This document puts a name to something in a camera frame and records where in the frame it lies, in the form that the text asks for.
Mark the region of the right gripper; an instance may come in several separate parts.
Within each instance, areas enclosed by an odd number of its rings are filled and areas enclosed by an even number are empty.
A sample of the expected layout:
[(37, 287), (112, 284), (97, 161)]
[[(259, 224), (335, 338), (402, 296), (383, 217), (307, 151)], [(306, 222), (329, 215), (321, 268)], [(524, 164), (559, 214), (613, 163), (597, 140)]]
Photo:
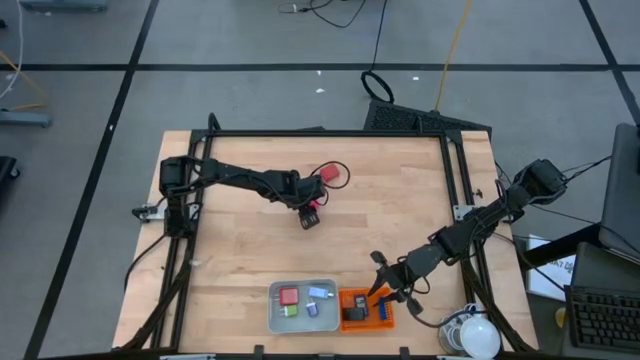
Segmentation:
[[(417, 277), (414, 276), (404, 261), (390, 264), (386, 259), (381, 263), (381, 269), (376, 271), (376, 278), (367, 296), (376, 296), (375, 306), (382, 307), (386, 303), (403, 303), (413, 292), (413, 285)], [(379, 290), (387, 284), (391, 290)]]

